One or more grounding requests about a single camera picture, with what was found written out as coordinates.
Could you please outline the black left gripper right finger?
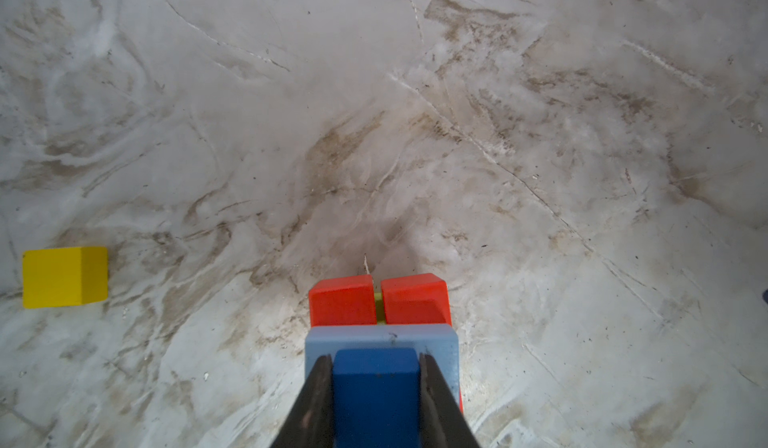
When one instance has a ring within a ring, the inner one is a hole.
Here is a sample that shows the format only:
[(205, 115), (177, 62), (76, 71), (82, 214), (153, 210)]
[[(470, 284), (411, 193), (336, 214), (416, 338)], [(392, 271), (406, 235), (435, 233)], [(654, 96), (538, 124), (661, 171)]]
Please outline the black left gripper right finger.
[(479, 448), (434, 357), (420, 354), (419, 364), (419, 425), (422, 446)]

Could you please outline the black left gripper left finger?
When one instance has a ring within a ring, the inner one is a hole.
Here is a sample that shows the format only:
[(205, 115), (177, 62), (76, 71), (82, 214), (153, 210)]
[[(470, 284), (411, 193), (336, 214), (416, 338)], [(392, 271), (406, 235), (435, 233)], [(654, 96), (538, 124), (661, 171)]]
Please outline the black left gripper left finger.
[(316, 359), (271, 448), (334, 446), (332, 367), (330, 355)]

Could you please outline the dark blue cube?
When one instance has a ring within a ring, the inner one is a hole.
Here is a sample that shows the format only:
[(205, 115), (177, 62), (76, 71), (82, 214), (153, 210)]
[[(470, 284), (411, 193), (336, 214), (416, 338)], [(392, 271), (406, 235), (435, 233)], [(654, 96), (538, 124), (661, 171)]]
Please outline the dark blue cube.
[(420, 367), (414, 349), (340, 350), (332, 382), (338, 447), (420, 445)]

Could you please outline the light blue rectangular block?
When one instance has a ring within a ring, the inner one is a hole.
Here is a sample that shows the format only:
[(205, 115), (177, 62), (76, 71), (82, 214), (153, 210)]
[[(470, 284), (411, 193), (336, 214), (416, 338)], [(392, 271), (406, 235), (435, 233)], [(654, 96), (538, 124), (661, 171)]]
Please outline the light blue rectangular block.
[(344, 349), (412, 348), (431, 355), (457, 403), (461, 403), (459, 339), (448, 324), (348, 325), (311, 328), (305, 339), (305, 377), (316, 360)]

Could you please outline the red rectangular block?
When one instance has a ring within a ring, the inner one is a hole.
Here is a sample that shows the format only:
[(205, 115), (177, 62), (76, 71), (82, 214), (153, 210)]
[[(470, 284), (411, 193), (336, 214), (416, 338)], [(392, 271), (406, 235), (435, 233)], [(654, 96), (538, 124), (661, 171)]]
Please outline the red rectangular block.
[(387, 324), (452, 324), (446, 282), (432, 273), (381, 282)]
[(312, 327), (377, 324), (371, 275), (319, 281), (310, 289), (308, 299)]

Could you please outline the lime green block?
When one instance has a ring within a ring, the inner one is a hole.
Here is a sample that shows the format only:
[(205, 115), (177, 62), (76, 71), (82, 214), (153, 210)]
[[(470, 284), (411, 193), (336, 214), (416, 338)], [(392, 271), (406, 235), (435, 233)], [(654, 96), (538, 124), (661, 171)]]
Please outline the lime green block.
[(375, 302), (376, 321), (378, 324), (385, 324), (386, 315), (385, 315), (385, 309), (384, 309), (383, 295), (381, 292), (378, 292), (378, 291), (374, 292), (374, 302)]

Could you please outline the yellow small cube block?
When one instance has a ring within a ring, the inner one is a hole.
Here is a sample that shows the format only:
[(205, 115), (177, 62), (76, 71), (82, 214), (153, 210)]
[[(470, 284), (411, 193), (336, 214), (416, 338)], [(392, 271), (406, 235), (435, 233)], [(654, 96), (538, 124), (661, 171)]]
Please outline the yellow small cube block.
[(106, 247), (30, 250), (22, 257), (23, 307), (81, 306), (108, 297)]

